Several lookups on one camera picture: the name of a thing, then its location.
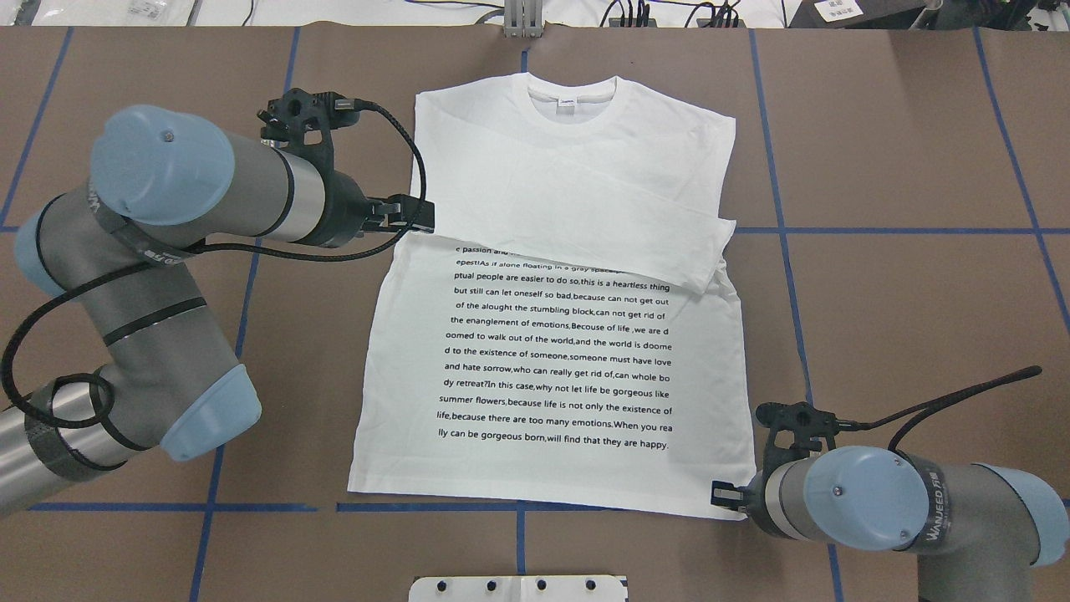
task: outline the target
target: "light blue joint cap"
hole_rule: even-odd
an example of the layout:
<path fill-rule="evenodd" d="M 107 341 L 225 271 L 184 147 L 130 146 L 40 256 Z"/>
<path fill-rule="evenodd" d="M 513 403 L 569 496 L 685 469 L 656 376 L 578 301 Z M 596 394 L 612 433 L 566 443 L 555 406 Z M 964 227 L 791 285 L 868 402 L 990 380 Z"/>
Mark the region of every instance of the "light blue joint cap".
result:
<path fill-rule="evenodd" d="M 151 105 L 111 115 L 93 142 L 90 174 L 112 211 L 153 226 L 212 210 L 234 176 L 234 150 L 211 121 Z"/>
<path fill-rule="evenodd" d="M 245 367 L 238 365 L 179 417 L 159 447 L 175 462 L 185 462 L 241 435 L 258 420 L 260 400 Z"/>
<path fill-rule="evenodd" d="M 37 251 L 37 223 L 41 222 L 41 211 L 33 214 L 30 220 L 22 223 L 15 234 L 15 263 L 22 271 L 26 279 L 37 284 L 50 296 L 63 294 L 63 287 L 48 275 L 44 261 L 41 260 L 41 252 Z"/>
<path fill-rule="evenodd" d="M 917 470 L 880 448 L 845 447 L 822 456 L 802 489 L 821 530 L 858 550 L 902 547 L 921 532 L 929 515 L 929 495 Z"/>
<path fill-rule="evenodd" d="M 1063 498 L 1043 479 L 1022 470 L 977 464 L 995 473 L 1014 490 L 1022 499 L 1025 509 L 1033 518 L 1040 538 L 1040 554 L 1033 564 L 1034 567 L 1046 567 L 1066 552 L 1067 540 L 1070 540 L 1070 519 L 1063 506 Z"/>

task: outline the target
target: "white bracket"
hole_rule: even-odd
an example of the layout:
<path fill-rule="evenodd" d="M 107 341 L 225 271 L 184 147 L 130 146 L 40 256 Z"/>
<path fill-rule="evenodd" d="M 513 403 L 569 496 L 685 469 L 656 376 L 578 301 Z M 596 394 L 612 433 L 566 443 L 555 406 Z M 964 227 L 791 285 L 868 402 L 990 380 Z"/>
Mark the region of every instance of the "white bracket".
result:
<path fill-rule="evenodd" d="M 541 37 L 542 0 L 505 0 L 505 36 Z"/>
<path fill-rule="evenodd" d="M 613 575 L 421 577 L 409 602 L 628 602 L 627 584 Z"/>

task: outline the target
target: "robotic arm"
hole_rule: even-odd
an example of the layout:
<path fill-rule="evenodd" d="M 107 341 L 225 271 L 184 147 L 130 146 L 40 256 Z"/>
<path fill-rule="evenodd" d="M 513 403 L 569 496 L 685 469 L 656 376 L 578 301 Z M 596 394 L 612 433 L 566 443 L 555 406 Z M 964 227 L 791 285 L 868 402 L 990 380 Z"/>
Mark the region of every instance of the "robotic arm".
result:
<path fill-rule="evenodd" d="M 260 111 L 261 138 L 284 142 L 280 149 L 152 106 L 128 107 L 107 122 L 93 145 L 89 182 L 52 199 L 16 236 L 19 267 L 54 298 L 24 323 L 3 355 L 3 388 L 14 407 L 0 414 L 0 515 L 157 445 L 186 461 L 257 422 L 256 390 L 185 259 L 228 249 L 357 259 L 410 229 L 433 229 L 424 189 L 419 198 L 368 198 L 334 169 L 332 130 L 355 124 L 362 110 L 380 112 L 398 129 L 423 182 L 423 159 L 393 115 L 335 92 L 293 89 Z M 321 140 L 306 144 L 309 132 Z M 341 256 L 204 243 L 211 233 L 228 232 L 338 247 L 365 231 L 395 235 Z M 113 362 L 24 396 L 13 376 L 19 343 L 37 320 L 75 296 Z"/>
<path fill-rule="evenodd" d="M 1028 602 L 1030 567 L 1057 561 L 1070 538 L 1063 500 L 1048 483 L 988 464 L 946 466 L 902 452 L 918 422 L 972 396 L 1040 374 L 1031 367 L 919 404 L 873 423 L 840 420 L 806 403 L 763 404 L 769 429 L 762 472 L 747 487 L 715 481 L 712 503 L 746 512 L 774 537 L 918 555 L 919 602 Z M 917 412 L 888 449 L 836 447 Z M 777 434 L 794 436 L 790 447 Z M 825 441 L 828 450 L 822 450 Z"/>

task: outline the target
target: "white sticker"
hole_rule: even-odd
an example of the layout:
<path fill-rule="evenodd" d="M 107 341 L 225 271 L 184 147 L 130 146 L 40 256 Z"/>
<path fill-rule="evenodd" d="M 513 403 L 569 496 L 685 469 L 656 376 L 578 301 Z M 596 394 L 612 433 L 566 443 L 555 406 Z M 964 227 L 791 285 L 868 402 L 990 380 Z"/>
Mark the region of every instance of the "white sticker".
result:
<path fill-rule="evenodd" d="M 813 5 L 825 22 L 840 21 L 861 16 L 862 10 L 855 0 L 825 0 Z"/>
<path fill-rule="evenodd" d="M 167 10 L 166 0 L 131 0 L 126 12 L 151 20 L 156 20 Z"/>

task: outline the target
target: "brown table surface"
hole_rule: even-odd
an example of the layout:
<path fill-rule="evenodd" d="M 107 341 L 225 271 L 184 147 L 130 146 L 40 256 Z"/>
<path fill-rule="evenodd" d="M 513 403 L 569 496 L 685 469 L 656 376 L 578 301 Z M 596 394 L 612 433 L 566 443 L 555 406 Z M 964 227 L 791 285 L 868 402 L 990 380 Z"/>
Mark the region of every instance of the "brown table surface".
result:
<path fill-rule="evenodd" d="M 374 99 L 411 126 L 417 92 L 522 65 L 566 84 L 622 75 L 738 120 L 721 214 L 739 221 L 727 254 L 752 405 L 811 400 L 873 420 L 1038 364 L 1040 377 L 930 419 L 904 448 L 1027 470 L 1070 497 L 1067 34 L 3 28 L 0 57 L 4 334 L 45 299 L 14 264 L 16 227 L 86 176 L 124 106 L 256 136 L 257 109 L 292 84 Z M 376 115 L 336 140 L 365 191 L 408 188 L 407 150 Z M 223 254 L 192 268 L 248 366 L 260 423 L 186 464 L 152 450 L 4 520 L 3 600 L 404 600 L 415 576 L 518 573 L 627 575 L 638 601 L 916 599 L 911 556 L 746 523 L 348 494 L 389 258 Z M 107 361 L 72 306 L 34 331 L 16 376 L 28 388 Z M 1070 562 L 1035 582 L 1037 600 L 1066 599 Z"/>

